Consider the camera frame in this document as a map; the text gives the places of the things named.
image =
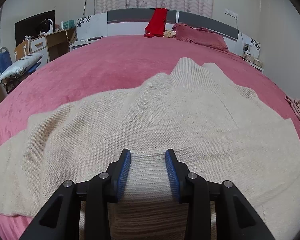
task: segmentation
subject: sweater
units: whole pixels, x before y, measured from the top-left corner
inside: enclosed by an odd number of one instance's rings
[[[300,141],[291,120],[216,64],[189,58],[140,87],[29,117],[0,147],[0,213],[35,216],[63,181],[90,180],[123,148],[131,150],[131,166],[121,202],[109,205],[113,238],[183,239],[187,205],[172,199],[168,148],[206,180],[233,181],[277,239],[300,228]]]

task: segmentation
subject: gray headboard panel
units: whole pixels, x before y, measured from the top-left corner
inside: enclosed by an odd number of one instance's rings
[[[232,38],[236,41],[238,40],[238,29],[224,24],[222,22],[213,20],[211,18],[207,18],[193,13],[179,12],[179,22],[186,23],[189,26],[195,28],[204,27],[213,30],[217,33],[221,33],[224,36],[228,36],[229,38]]]
[[[108,23],[117,22],[148,22],[154,9],[151,8],[129,8],[108,11]],[[177,11],[168,10],[166,23],[176,23]]]

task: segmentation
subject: chair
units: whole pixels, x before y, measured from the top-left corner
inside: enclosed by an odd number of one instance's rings
[[[41,62],[37,62],[20,77],[11,77],[4,85],[7,94],[9,94],[12,90],[14,90],[28,75],[32,74],[40,64]],[[12,65],[12,61],[8,49],[6,47],[1,47],[0,48],[0,74],[2,74],[11,65]]]

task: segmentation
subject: pink bedsheet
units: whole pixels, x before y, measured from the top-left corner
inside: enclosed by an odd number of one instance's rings
[[[285,101],[285,93],[236,55],[175,39],[132,35],[102,38],[26,78],[0,104],[0,145],[25,129],[32,114],[97,92],[137,87],[159,72],[170,74],[181,57],[200,65],[215,62],[234,83],[252,88],[279,115],[291,118],[300,138],[300,121]],[[18,239],[30,221],[0,215],[0,236]]]

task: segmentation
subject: pillow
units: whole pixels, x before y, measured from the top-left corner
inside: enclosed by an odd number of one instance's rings
[[[17,60],[1,74],[0,83],[5,84],[11,77],[22,76],[42,57],[43,55],[41,53],[32,53]]]
[[[175,39],[189,41],[213,49],[229,51],[223,37],[206,28],[192,28],[184,23],[176,23],[172,30],[176,32]]]

